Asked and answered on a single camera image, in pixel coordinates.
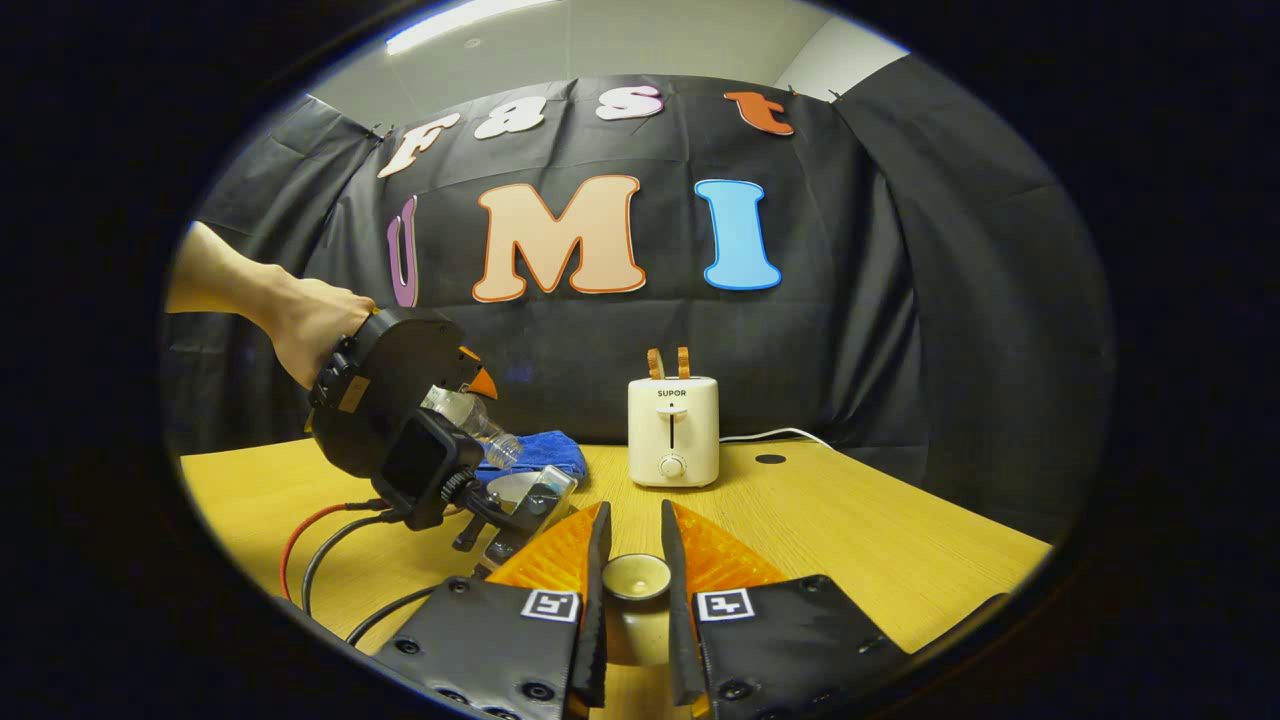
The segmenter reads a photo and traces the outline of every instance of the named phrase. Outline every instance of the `red cable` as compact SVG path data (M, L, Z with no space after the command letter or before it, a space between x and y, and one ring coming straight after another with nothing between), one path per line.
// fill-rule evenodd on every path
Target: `red cable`
M293 543L298 542L298 536L301 536L303 530L314 525L316 520L319 520L320 518L324 518L325 515L330 515L333 512L338 512L339 510L347 510L348 505L351 503L343 502L339 505L330 505L329 507L325 507L324 510L303 520L302 524L298 525L298 529L293 530L293 534L289 536L289 541L284 543L284 553L280 555L280 588L284 591L284 600L293 602L293 598L289 596L288 570L289 570L289 553L293 552Z

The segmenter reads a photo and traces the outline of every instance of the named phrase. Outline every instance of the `yellow table surface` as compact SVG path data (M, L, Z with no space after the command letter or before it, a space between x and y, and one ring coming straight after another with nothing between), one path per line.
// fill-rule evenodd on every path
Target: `yellow table surface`
M627 450L584 446L589 479L573 505L612 505L613 555L662 557L660 505L671 498L700 512L788 577L829 575L902 650L914 652L988 597L1014 589L1050 546L874 470L812 441L724 445L719 479L705 488L657 489L627 478ZM755 461L762 454L786 462ZM316 510L376 497L369 480L330 465L311 439L182 459L198 509L228 555L257 584L280 594L280 551ZM294 546L294 601L311 553L342 525L367 512L335 512ZM448 575L470 575L494 534L471 552L451 543L470 514L410 532L372 525L348 536L326 557L311 597L315 619L346 637L392 600ZM375 652L420 603L371 629L360 642ZM689 717L672 708L667 666L611 665L603 717Z

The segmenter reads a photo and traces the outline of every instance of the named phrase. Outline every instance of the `blue cloth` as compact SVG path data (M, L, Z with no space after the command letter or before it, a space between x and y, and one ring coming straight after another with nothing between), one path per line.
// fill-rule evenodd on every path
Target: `blue cloth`
M481 462L476 468L476 478L488 483L494 478L512 473L536 471L548 465L556 465L564 474L576 478L579 482L586 478L586 459L582 457L582 450L564 433L552 430L549 433L525 436L520 438L520 443L525 448L515 465L506 470L499 470L488 461Z

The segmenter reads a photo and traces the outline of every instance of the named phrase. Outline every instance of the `clear plastic bottle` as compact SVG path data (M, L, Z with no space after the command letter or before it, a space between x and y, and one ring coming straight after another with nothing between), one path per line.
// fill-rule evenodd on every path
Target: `clear plastic bottle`
M516 436L489 419L484 401L470 392L453 392L433 386L422 400L422 407L444 415L462 432L474 437L484 447L484 459L499 470L515 465L525 450Z

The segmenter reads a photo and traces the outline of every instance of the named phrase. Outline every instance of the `white toaster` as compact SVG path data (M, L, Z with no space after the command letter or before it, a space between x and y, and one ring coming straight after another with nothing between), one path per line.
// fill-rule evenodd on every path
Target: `white toaster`
M712 378L666 377L627 386L631 480L701 487L719 477L719 386Z

